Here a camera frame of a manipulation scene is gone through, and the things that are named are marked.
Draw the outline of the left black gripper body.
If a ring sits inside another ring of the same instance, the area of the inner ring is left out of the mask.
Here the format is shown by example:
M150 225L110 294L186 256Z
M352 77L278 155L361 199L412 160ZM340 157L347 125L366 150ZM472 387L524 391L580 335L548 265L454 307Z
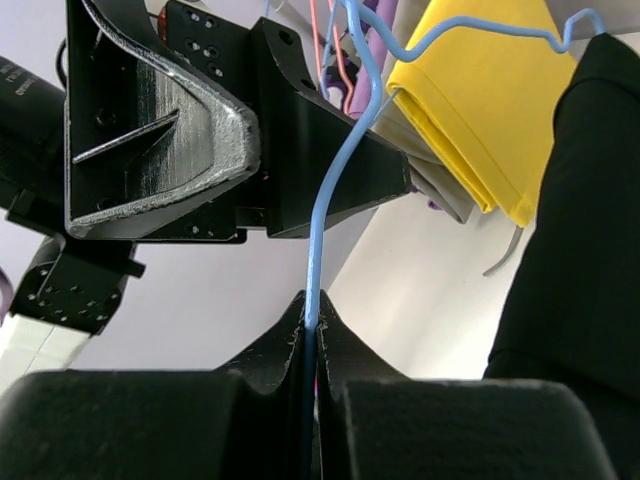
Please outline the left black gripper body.
M159 239L242 243L267 210L251 32L168 1L159 38Z

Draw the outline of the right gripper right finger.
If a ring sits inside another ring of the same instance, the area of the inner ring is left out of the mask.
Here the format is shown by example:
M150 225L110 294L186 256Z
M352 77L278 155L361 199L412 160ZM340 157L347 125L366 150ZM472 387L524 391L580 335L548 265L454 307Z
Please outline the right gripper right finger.
M585 406L539 380L418 381L320 298L321 471L326 479L612 479Z

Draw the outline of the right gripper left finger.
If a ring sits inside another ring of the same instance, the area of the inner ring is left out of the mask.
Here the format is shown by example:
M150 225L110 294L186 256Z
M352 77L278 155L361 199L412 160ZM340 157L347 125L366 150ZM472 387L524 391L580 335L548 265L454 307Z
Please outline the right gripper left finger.
M222 366L49 371L1 399L5 479L299 479L302 295Z

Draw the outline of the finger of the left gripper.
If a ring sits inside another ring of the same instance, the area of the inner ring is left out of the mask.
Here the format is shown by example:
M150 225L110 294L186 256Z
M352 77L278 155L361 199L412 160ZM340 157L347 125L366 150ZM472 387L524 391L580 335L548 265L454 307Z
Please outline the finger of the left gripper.
M70 1L65 226L79 239L159 229L161 40L141 1Z
M321 183L355 122L315 89L295 31L262 18L250 31L250 45L266 172L266 231L271 238L306 238ZM367 132L340 176L326 224L332 227L409 191L406 155Z

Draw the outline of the light blue wire hanger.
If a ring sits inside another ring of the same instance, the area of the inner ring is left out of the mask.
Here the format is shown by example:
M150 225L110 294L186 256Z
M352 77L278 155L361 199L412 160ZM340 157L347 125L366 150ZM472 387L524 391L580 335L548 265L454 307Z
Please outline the light blue wire hanger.
M472 28L514 37L540 38L545 40L557 54L562 54L569 50L574 25L583 18L588 18L591 21L596 34L605 32L601 16L593 8L584 8L569 17L564 24L561 38L556 38L551 32L543 29L513 26L471 16L458 15L436 24L418 41L415 47L406 50L399 45L396 37L384 21L368 7L358 1L342 1L340 4L346 10L348 30L356 50L360 54L364 66L369 70L372 92L371 99L363 115L357 120L330 164L319 188L311 214L304 309L300 466L297 474L299 479L309 479L312 473L317 330L319 325L324 229L328 207L338 180L356 147L363 139L368 128L374 124L374 121L377 120L387 106L387 103L382 100L380 69L377 67L362 34L360 23L366 22L373 27L392 55L405 63L418 59L439 36L457 27Z

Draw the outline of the black trousers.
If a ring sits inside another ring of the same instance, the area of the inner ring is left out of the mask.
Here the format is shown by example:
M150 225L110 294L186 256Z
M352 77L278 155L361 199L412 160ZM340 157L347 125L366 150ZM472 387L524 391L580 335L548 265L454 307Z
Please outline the black trousers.
M489 378L569 387L621 479L639 475L639 57L593 37L554 115L536 226Z

